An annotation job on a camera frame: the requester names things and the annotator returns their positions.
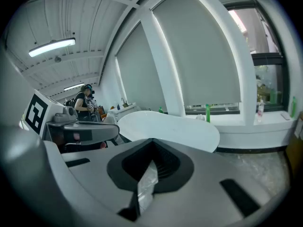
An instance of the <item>person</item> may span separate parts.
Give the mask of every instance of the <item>person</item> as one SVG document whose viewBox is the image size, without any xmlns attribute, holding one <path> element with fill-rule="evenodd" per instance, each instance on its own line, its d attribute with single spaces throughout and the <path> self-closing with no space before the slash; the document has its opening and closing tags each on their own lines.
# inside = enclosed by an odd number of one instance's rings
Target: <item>person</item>
<svg viewBox="0 0 303 227">
<path fill-rule="evenodd" d="M 75 98 L 75 110 L 77 111 L 79 121 L 90 121 L 89 112 L 91 112 L 91 110 L 87 108 L 85 96 L 90 95 L 91 92 L 90 85 L 83 85 Z"/>
</svg>

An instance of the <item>plastic bottle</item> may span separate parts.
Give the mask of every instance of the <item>plastic bottle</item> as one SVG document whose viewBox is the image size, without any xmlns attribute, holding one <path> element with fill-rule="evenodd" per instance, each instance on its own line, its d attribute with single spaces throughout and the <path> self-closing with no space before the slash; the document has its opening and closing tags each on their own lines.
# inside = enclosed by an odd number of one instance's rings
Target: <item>plastic bottle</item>
<svg viewBox="0 0 303 227">
<path fill-rule="evenodd" d="M 295 96 L 293 97 L 293 102 L 292 102 L 292 114 L 291 114 L 291 117 L 293 118 L 294 115 L 295 115 L 295 108 L 297 106 L 297 101 L 296 101 L 296 98 Z"/>
<path fill-rule="evenodd" d="M 205 115 L 206 115 L 206 121 L 210 123 L 210 109 L 208 104 L 206 105 Z"/>
<path fill-rule="evenodd" d="M 261 99 L 259 107 L 258 107 L 258 122 L 261 122 L 263 112 L 264 112 L 264 102 Z"/>
</svg>

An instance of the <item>black t-shirt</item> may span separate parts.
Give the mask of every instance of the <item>black t-shirt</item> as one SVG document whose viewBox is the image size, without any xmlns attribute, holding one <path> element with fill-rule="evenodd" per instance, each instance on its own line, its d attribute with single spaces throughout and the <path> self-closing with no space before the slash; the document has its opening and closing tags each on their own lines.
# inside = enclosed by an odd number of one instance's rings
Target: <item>black t-shirt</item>
<svg viewBox="0 0 303 227">
<path fill-rule="evenodd" d="M 85 94 L 82 92 L 79 92 L 75 98 L 75 102 L 77 102 L 78 99 L 82 99 L 83 100 L 83 104 L 82 107 L 86 108 L 87 104 L 85 102 Z M 88 111 L 77 111 L 78 114 L 78 118 L 84 118 L 84 117 L 89 117 L 89 112 Z"/>
</svg>

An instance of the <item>ceiling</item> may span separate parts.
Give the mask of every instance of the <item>ceiling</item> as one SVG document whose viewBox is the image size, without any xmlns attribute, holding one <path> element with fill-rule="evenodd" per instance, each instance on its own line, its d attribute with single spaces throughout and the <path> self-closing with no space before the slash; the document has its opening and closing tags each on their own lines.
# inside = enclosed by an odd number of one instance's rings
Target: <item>ceiling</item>
<svg viewBox="0 0 303 227">
<path fill-rule="evenodd" d="M 64 88 L 97 84 L 114 36 L 138 0 L 31 0 L 4 32 L 7 52 L 37 90 L 56 99 Z M 76 44 L 31 58 L 29 50 L 51 40 L 75 37 Z"/>
</svg>

